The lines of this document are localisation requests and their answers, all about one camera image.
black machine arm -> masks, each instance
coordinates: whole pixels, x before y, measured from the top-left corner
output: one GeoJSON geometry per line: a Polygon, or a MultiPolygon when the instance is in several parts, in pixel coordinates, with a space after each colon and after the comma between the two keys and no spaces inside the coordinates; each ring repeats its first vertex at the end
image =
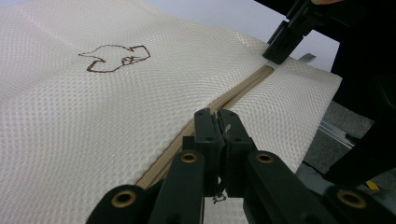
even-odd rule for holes
{"type": "Polygon", "coordinates": [[[277,155],[256,148],[234,112],[203,109],[194,122],[195,136],[184,137],[165,180],[147,190],[114,188],[87,224],[203,223],[204,197],[217,199],[224,190],[244,199],[249,223],[396,223],[357,189],[335,186],[324,195],[307,189],[277,155]]]}
{"type": "Polygon", "coordinates": [[[366,11],[353,0],[343,1],[326,6],[318,6],[311,0],[296,0],[271,38],[269,47],[262,55],[274,63],[283,63],[294,49],[313,29],[335,20],[350,27],[355,25],[366,11]]]}

gray surface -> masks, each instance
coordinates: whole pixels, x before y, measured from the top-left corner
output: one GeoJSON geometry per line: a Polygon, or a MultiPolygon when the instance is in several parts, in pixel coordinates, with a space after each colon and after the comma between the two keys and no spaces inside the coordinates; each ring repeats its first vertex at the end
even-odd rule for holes
{"type": "MultiPolygon", "coordinates": [[[[323,119],[358,138],[362,138],[374,123],[372,120],[360,116],[335,102],[330,104],[323,119]]],[[[304,157],[304,161],[325,174],[329,171],[330,166],[347,152],[347,147],[330,138],[329,135],[318,131],[304,157]]],[[[396,190],[396,169],[376,176],[372,180],[382,189],[396,190]]]]}
{"type": "Polygon", "coordinates": [[[362,138],[374,123],[372,120],[356,114],[336,102],[330,103],[323,119],[357,138],[362,138]]]}

textured fabric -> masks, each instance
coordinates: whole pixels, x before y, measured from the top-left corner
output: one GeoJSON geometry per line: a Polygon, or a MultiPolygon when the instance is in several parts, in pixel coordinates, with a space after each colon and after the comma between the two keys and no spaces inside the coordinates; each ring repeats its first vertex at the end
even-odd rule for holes
{"type": "MultiPolygon", "coordinates": [[[[267,62],[254,38],[139,0],[37,0],[0,8],[0,21],[2,223],[84,223],[106,192],[135,183],[195,111],[267,62]]],[[[233,108],[256,144],[293,171],[340,82],[295,64],[233,108]]],[[[246,222],[240,202],[219,205],[206,223],[246,222]]]]}

metal rivet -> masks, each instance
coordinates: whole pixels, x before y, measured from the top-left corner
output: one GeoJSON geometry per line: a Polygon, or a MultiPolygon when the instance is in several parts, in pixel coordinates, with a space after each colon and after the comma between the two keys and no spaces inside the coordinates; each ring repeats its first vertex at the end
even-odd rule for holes
{"type": "Polygon", "coordinates": [[[357,193],[352,190],[340,189],[337,192],[337,198],[344,204],[354,208],[365,208],[367,202],[357,193]]]}
{"type": "Polygon", "coordinates": [[[127,207],[136,200],[136,193],[132,190],[123,190],[114,195],[111,203],[117,208],[127,207]]]}

clamp jaw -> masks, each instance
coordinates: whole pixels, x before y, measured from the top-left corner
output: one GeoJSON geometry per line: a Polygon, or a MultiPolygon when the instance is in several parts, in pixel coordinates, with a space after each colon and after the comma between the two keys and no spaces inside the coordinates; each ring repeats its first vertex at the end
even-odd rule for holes
{"type": "Polygon", "coordinates": [[[294,49],[316,26],[325,25],[330,19],[339,21],[345,26],[353,26],[365,11],[352,0],[330,5],[315,5],[311,0],[297,0],[286,18],[282,21],[268,41],[269,47],[262,55],[277,63],[283,63],[294,49]]]}

